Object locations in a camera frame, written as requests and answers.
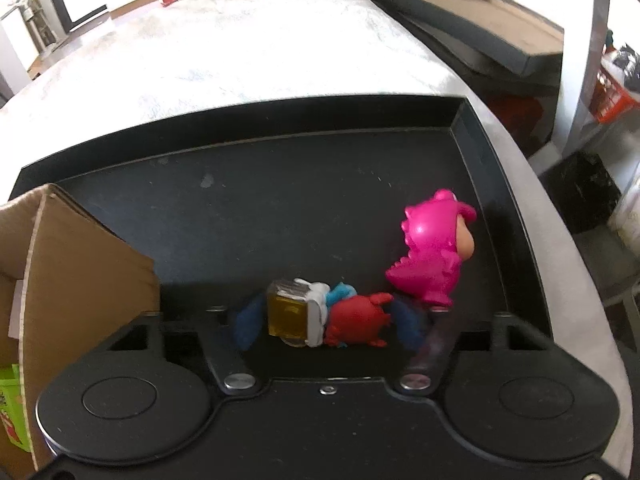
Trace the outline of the red crab figurine yellow block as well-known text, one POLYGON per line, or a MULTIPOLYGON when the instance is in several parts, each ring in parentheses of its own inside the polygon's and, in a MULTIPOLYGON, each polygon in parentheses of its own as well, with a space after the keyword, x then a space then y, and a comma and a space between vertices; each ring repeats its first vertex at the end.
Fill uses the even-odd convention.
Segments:
POLYGON ((393 300, 387 292, 360 295, 345 283, 274 281, 266 292, 268 333, 295 348, 383 348, 381 333, 392 325, 386 306, 393 300))

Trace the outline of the pink dinosaur costume figurine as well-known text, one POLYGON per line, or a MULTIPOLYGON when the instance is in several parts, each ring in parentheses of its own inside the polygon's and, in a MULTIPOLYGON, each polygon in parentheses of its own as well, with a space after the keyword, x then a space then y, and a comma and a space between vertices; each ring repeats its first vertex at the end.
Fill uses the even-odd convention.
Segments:
POLYGON ((444 188, 408 206, 400 224, 408 252, 386 270, 387 281, 422 304, 449 309, 462 264, 474 254, 469 225, 476 219, 471 205, 444 188))

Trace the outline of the brown cardboard box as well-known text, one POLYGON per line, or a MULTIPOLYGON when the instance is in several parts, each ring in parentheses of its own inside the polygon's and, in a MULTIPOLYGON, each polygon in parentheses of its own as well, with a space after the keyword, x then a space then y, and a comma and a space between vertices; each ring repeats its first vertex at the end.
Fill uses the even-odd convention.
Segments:
POLYGON ((1 365, 20 374, 32 447, 1 438, 1 471, 25 479, 52 460, 35 407, 43 389, 100 341, 160 307, 154 262, 62 188, 45 184, 1 207, 1 365))

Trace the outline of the black shallow tray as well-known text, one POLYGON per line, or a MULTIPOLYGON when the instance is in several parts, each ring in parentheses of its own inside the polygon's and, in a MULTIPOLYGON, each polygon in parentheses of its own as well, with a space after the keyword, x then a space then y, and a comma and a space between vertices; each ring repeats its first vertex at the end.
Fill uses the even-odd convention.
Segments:
POLYGON ((448 188, 478 213, 454 293, 550 332, 524 219, 487 127, 449 96, 330 96, 180 115, 24 167, 153 259, 173 315, 235 304, 275 278, 386 289, 406 207, 448 188))

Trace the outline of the green monster toy box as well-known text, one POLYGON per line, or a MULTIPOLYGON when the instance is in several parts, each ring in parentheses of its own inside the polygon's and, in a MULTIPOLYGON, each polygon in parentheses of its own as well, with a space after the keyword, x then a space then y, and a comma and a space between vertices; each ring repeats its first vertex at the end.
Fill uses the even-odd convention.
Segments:
POLYGON ((21 395, 20 367, 17 364, 1 370, 0 410, 1 422, 9 441, 25 452, 32 452, 21 395))

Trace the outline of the dark framed board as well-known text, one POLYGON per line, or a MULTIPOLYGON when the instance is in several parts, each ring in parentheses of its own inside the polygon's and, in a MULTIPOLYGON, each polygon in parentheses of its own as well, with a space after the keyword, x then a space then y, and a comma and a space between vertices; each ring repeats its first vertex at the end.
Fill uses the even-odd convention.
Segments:
POLYGON ((372 0, 474 72, 489 64, 528 84, 560 83, 564 32, 508 0, 372 0))

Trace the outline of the orange plastic basket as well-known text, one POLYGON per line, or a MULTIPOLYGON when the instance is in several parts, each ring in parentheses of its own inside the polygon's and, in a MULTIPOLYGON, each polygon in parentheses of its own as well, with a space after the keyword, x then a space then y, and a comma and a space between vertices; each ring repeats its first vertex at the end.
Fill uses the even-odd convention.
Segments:
POLYGON ((614 122, 634 108, 639 107, 639 99, 633 96, 605 68, 597 74, 589 111, 598 124, 614 122))

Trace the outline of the white metal shelf rack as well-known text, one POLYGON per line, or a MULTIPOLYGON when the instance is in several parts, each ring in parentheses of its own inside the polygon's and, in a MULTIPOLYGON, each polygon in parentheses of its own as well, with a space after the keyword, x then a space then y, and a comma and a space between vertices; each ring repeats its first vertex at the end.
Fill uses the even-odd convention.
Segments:
POLYGON ((560 94, 550 140, 529 159, 561 214, 604 301, 634 286, 639 259, 606 226, 608 196, 626 192, 639 167, 639 113, 601 124, 589 109, 608 32, 619 16, 639 25, 639 7, 620 0, 561 0, 574 6, 564 28, 560 94))

